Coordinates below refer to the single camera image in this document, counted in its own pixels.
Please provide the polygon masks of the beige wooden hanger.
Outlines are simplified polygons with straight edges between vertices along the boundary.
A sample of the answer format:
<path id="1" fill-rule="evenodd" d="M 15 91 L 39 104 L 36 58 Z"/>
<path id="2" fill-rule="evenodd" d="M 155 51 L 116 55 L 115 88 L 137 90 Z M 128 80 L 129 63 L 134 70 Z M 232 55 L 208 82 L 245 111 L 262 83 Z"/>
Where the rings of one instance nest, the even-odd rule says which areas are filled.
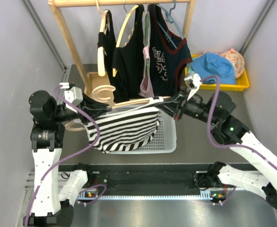
<path id="1" fill-rule="evenodd" d="M 91 92 L 91 98 L 97 102 L 108 104 L 112 109 L 125 107 L 129 105 L 150 105 L 156 104 L 160 101 L 164 101 L 165 98 L 169 98 L 169 96 L 164 97 L 151 97 L 151 98 L 140 98 L 133 99 L 126 102 L 115 103 L 113 100 L 113 91 L 115 91 L 115 87 L 111 85 L 101 85 L 94 88 Z"/>

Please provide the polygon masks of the black white striped tank top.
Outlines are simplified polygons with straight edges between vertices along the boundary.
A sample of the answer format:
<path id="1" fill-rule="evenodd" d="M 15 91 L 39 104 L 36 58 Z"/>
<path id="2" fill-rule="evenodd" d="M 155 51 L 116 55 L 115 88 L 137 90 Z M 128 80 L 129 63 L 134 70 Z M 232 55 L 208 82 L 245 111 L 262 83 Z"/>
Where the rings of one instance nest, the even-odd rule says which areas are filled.
<path id="1" fill-rule="evenodd" d="M 162 101 L 160 97 L 150 98 L 145 105 L 97 118 L 100 137 L 93 148 L 105 154 L 126 152 L 152 141 L 160 125 L 160 110 L 155 104 Z"/>

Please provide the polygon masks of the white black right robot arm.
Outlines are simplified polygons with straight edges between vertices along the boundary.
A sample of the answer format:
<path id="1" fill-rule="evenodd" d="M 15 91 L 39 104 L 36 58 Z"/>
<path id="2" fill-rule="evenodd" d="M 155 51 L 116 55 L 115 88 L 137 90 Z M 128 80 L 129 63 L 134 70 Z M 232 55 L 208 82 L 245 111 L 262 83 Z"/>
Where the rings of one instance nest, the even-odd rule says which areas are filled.
<path id="1" fill-rule="evenodd" d="M 229 164 L 215 162 L 205 174 L 195 178 L 199 188 L 231 185 L 252 192 L 277 210 L 277 156 L 266 148 L 240 120 L 232 115 L 236 105 L 225 92 L 215 91 L 208 103 L 197 101 L 184 90 L 155 105 L 175 120 L 188 115 L 207 124 L 210 143 L 230 149 L 246 159 L 258 174 L 243 171 Z"/>

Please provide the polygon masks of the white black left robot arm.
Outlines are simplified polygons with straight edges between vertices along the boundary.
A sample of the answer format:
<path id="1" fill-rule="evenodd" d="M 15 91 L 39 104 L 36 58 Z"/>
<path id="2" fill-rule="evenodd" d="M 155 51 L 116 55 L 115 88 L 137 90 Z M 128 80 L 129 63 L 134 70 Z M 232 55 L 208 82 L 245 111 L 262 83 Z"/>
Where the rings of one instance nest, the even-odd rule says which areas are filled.
<path id="1" fill-rule="evenodd" d="M 104 103 L 97 102 L 78 87 L 65 89 L 59 97 L 62 104 L 47 91 L 38 90 L 29 97 L 33 128 L 30 135 L 35 165 L 34 194 L 23 225 L 26 227 L 69 227 L 74 217 L 74 204 L 83 187 L 94 183 L 90 166 L 74 165 L 70 175 L 59 189 L 59 165 L 65 127 L 63 122 L 80 119 L 95 125 L 95 119 L 111 111 Z"/>

